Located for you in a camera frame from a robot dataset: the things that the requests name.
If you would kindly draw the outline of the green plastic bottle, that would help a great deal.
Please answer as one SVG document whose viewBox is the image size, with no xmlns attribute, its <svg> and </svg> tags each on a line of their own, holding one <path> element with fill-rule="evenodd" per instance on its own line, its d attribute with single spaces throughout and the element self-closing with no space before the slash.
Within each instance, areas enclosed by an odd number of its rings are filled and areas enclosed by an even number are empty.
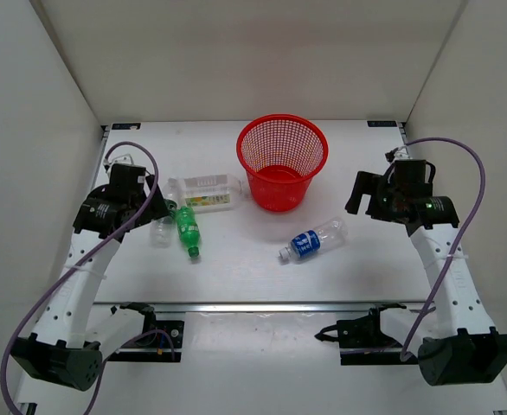
<svg viewBox="0 0 507 415">
<path fill-rule="evenodd" d="M 176 229 L 181 245 L 191 259 L 200 256 L 201 234 L 194 211 L 187 206 L 180 207 L 175 214 Z"/>
</svg>

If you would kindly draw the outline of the large square clear bottle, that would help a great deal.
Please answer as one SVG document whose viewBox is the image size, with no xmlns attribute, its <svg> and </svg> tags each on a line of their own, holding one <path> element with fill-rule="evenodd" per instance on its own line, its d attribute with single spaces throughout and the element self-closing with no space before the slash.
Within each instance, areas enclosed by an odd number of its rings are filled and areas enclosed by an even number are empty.
<svg viewBox="0 0 507 415">
<path fill-rule="evenodd" d="M 247 195 L 243 181 L 230 174 L 169 178 L 167 185 L 177 205 L 195 214 L 232 210 Z"/>
</svg>

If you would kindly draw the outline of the blue label clear bottle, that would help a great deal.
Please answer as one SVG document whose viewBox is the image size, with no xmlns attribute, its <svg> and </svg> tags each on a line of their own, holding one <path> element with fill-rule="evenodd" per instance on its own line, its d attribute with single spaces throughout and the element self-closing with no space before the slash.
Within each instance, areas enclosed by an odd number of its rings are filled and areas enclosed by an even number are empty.
<svg viewBox="0 0 507 415">
<path fill-rule="evenodd" d="M 279 249 L 279 260 L 283 263 L 301 262 L 319 253 L 333 251 L 346 244 L 347 236 L 348 228 L 343 219 L 332 218 L 292 238 Z"/>
</svg>

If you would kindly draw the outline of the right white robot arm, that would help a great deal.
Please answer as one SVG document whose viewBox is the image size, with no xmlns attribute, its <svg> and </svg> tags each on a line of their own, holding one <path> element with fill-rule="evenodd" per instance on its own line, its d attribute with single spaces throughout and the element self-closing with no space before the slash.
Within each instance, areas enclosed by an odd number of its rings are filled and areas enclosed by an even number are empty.
<svg viewBox="0 0 507 415">
<path fill-rule="evenodd" d="M 431 386 L 488 384 L 507 364 L 507 334 L 497 331 L 482 304 L 457 238 L 452 200 L 433 194 L 436 168 L 425 160 L 392 162 L 382 175 L 360 171 L 345 205 L 398 223 L 419 254 L 432 300 L 420 310 L 381 303 L 367 315 L 339 320 L 316 333 L 335 342 L 347 365 L 415 364 Z"/>
</svg>

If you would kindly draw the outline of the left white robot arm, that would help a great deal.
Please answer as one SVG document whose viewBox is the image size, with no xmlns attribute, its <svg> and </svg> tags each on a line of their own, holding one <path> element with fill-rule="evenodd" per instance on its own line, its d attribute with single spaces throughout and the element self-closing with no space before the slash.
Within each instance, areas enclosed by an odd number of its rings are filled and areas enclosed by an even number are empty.
<svg viewBox="0 0 507 415">
<path fill-rule="evenodd" d="M 74 220 L 66 266 L 71 277 L 53 293 L 27 337 L 11 356 L 32 378 L 78 391 L 99 377 L 104 360 L 126 343 L 148 346 L 157 339 L 155 311 L 146 303 L 114 306 L 101 323 L 87 326 L 106 269 L 123 236 L 121 225 L 142 227 L 168 215 L 154 177 L 141 166 L 116 163 L 108 183 L 93 189 Z"/>
</svg>

